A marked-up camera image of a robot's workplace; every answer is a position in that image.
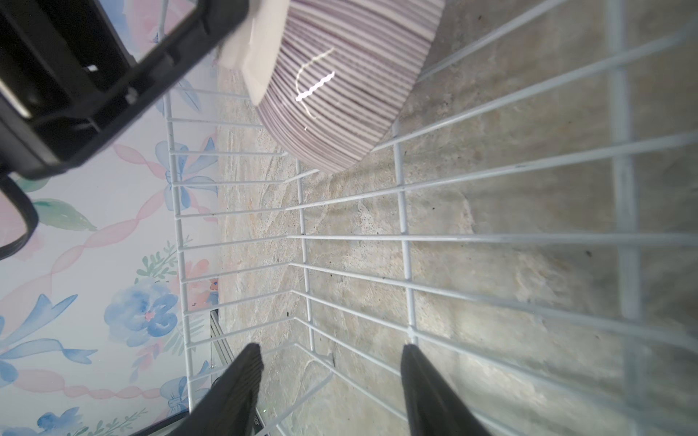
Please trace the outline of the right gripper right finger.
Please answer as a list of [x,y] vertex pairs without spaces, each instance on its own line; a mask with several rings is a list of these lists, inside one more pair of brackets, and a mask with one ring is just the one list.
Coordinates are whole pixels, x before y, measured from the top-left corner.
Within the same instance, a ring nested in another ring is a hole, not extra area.
[[417,345],[404,346],[400,372],[411,435],[490,435]]

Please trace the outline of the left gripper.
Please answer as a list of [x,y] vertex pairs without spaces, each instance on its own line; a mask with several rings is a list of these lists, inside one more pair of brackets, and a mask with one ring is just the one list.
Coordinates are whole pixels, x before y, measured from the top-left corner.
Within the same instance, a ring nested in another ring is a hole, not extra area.
[[1,4],[1,162],[39,179],[85,163],[247,17],[199,1],[139,61],[98,1]]

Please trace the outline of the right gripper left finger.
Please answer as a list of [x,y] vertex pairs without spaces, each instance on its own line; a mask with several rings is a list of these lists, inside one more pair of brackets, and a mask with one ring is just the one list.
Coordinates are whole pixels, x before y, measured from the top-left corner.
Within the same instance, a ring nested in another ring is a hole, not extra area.
[[252,435],[263,371],[261,347],[249,343],[171,435]]

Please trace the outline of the white ceramic bowl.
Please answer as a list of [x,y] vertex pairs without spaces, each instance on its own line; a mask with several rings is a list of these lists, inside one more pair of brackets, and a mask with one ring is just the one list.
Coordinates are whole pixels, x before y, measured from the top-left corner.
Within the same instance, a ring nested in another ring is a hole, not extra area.
[[218,50],[285,152],[327,174],[370,154],[410,96],[442,1],[254,1]]

